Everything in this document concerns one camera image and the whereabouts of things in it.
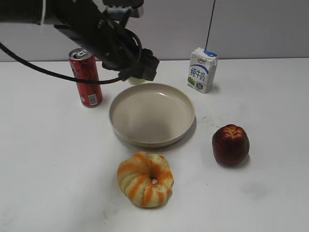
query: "round dish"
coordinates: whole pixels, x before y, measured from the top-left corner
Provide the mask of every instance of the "round dish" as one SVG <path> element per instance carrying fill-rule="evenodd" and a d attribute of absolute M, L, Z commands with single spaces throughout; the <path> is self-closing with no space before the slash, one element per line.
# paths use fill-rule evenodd
<path fill-rule="evenodd" d="M 178 89 L 147 83 L 121 92 L 110 107 L 115 134 L 136 146 L 161 147 L 185 136 L 195 110 L 191 100 Z"/>

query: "tabletop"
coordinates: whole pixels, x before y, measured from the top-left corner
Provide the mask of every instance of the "tabletop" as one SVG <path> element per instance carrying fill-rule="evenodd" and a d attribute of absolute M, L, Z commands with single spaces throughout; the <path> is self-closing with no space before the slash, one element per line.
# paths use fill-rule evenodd
<path fill-rule="evenodd" d="M 37 62 L 70 75 L 68 62 Z M 117 73 L 97 63 L 100 79 Z M 211 92 L 186 85 L 189 61 L 162 61 L 155 82 L 183 91 L 196 123 L 162 154 L 173 194 L 156 209 L 120 191 L 120 162 L 145 150 L 118 140 L 109 107 L 128 82 L 101 86 L 103 102 L 83 107 L 76 84 L 0 63 L 1 232 L 309 231 L 309 59 L 220 60 Z M 226 168 L 212 135 L 243 127 L 250 159 Z"/>

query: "black cable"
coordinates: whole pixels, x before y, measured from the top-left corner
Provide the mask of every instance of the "black cable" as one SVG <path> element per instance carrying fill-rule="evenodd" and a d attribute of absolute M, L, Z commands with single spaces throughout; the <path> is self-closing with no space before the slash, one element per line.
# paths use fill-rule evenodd
<path fill-rule="evenodd" d="M 207 34 L 207 40 L 206 40 L 205 50 L 207 50 L 207 45 L 208 45 L 209 34 L 210 34 L 210 31 L 211 31 L 211 24 L 212 24 L 213 10 L 214 10 L 214 5 L 215 5 L 215 4 L 216 4 L 216 0 L 213 0 L 212 11 L 211 11 L 211 20 L 210 20 L 210 22 L 209 22 L 209 27 L 208 27 L 208 34 Z"/>
<path fill-rule="evenodd" d="M 134 34 L 133 32 L 131 32 L 130 30 L 128 30 L 128 33 L 131 34 L 131 36 L 135 39 L 137 45 L 138 45 L 138 48 L 139 48 L 139 55 L 137 57 L 137 60 L 136 62 L 139 62 L 140 60 L 140 57 L 141 57 L 141 52 L 142 52 L 142 45 L 141 45 L 141 42 L 140 42 L 140 39 L 137 37 L 136 34 Z"/>
<path fill-rule="evenodd" d="M 8 49 L 6 46 L 4 46 L 1 42 L 0 42 L 0 49 L 6 53 L 8 56 L 12 57 L 13 59 L 15 59 L 16 61 L 18 61 L 19 63 L 34 69 L 36 71 L 39 71 L 41 73 L 44 73 L 46 75 L 50 75 L 50 76 L 54 76 L 60 79 L 64 79 L 64 80 L 68 80 L 68 81 L 74 81 L 74 82 L 78 82 L 78 83 L 85 83 L 85 84 L 97 84 L 97 85 L 107 85 L 107 84 L 111 84 L 117 81 L 121 81 L 120 77 L 111 79 L 111 80 L 106 80 L 106 81 L 91 81 L 91 80 L 83 80 L 83 79 L 78 79 L 78 78 L 74 78 L 74 77 L 69 77 L 69 76 L 65 76 L 56 72 L 52 72 L 43 68 L 40 68 L 34 64 L 29 63 L 28 61 L 22 59 L 21 57 L 19 57 L 18 55 L 16 55 L 14 52 L 12 52 L 10 49 Z"/>

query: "bundt cake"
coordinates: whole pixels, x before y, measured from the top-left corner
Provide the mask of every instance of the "bundt cake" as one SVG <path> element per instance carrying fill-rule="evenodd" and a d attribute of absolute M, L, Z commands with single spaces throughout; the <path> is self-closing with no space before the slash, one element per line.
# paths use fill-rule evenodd
<path fill-rule="evenodd" d="M 174 183 L 168 161 L 161 155 L 145 152 L 119 165 L 117 181 L 121 191 L 140 207 L 164 204 Z"/>

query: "white milk carton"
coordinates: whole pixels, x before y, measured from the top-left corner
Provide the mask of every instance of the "white milk carton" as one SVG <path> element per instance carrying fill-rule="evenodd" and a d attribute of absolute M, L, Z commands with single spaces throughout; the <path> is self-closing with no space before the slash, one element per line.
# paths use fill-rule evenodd
<path fill-rule="evenodd" d="M 218 56 L 203 48 L 198 48 L 191 53 L 188 86 L 201 93 L 207 93 L 212 87 L 216 73 Z"/>

